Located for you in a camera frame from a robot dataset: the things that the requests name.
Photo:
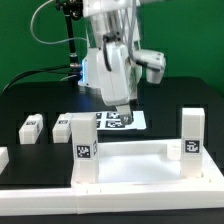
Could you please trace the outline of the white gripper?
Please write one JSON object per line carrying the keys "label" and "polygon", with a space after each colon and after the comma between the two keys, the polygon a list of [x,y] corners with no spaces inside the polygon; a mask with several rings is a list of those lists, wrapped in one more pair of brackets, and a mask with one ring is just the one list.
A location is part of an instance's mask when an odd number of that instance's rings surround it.
{"label": "white gripper", "polygon": [[123,125],[131,125],[133,114],[127,103],[131,99],[136,81],[135,75],[132,73],[128,50],[124,44],[109,44],[107,50],[110,71],[106,68],[103,51],[97,53],[101,96],[107,106],[117,106],[116,109]]}

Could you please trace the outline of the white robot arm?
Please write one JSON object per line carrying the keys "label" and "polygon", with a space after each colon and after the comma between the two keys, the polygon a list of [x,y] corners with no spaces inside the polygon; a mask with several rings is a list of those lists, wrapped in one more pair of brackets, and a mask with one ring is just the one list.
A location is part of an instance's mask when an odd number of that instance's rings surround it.
{"label": "white robot arm", "polygon": [[133,122],[131,105],[137,100],[142,68],[129,56],[140,49],[138,26],[131,25],[132,0],[83,0],[87,54],[82,61],[81,89],[114,106],[121,122]]}

